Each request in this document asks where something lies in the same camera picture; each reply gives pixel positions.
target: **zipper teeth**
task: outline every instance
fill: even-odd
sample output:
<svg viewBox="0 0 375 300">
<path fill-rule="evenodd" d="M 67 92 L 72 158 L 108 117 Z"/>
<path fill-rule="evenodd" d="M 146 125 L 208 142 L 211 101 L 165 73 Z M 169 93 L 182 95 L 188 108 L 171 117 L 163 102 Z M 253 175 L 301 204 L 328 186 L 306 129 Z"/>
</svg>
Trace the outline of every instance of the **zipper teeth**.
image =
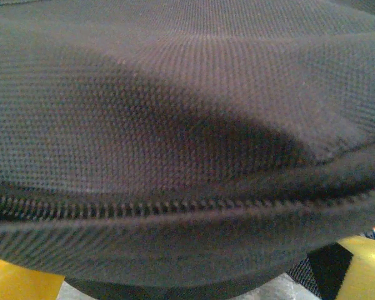
<svg viewBox="0 0 375 300">
<path fill-rule="evenodd" d="M 314 205 L 333 207 L 344 203 L 355 204 L 367 198 L 375 197 L 375 189 L 337 199 L 318 199 Z M 165 214 L 183 214 L 198 211 L 223 211 L 243 208 L 274 208 L 292 203 L 308 203 L 292 199 L 271 201 L 266 199 L 206 199 L 201 201 L 169 201 L 153 203 L 49 203 L 34 199 L 7 197 L 0 194 L 0 216 L 4 219 L 46 221 L 60 219 L 114 219 L 130 217 L 149 217 Z"/>
</svg>

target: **black bag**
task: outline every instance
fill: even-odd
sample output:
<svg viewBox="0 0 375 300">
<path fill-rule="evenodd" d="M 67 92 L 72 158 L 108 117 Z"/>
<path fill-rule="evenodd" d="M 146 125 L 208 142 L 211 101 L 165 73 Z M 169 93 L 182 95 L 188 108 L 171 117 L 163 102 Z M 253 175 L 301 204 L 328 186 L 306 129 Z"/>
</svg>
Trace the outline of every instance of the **black bag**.
<svg viewBox="0 0 375 300">
<path fill-rule="evenodd" d="M 373 226 L 375 1 L 0 0 L 1 259 L 226 299 Z"/>
</svg>

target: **grey floor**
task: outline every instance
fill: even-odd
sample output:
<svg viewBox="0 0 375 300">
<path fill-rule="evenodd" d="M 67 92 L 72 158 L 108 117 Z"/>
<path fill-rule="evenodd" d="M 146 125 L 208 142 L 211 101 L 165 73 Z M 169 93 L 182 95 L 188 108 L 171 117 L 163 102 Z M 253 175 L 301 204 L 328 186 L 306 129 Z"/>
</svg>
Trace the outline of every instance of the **grey floor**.
<svg viewBox="0 0 375 300">
<path fill-rule="evenodd" d="M 57 300 L 94 300 L 81 294 L 64 283 Z M 230 300 L 319 300 L 301 285 L 296 284 L 287 274 L 282 274 L 263 286 Z"/>
</svg>

